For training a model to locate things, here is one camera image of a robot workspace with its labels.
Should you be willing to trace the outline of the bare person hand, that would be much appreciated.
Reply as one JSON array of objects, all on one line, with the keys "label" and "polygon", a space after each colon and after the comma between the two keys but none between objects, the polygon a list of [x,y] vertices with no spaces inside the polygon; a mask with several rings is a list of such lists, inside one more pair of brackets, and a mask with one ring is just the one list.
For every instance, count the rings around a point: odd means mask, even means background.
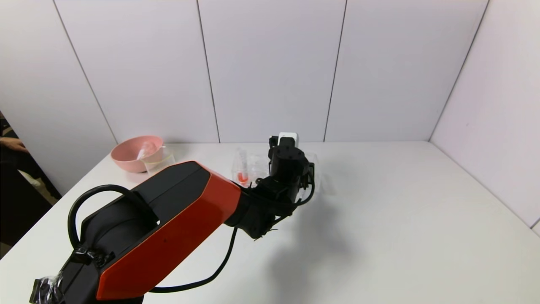
[{"label": "bare person hand", "polygon": [[11,149],[13,151],[29,153],[29,150],[27,150],[27,148],[19,138],[1,137],[0,144],[1,146]]}]

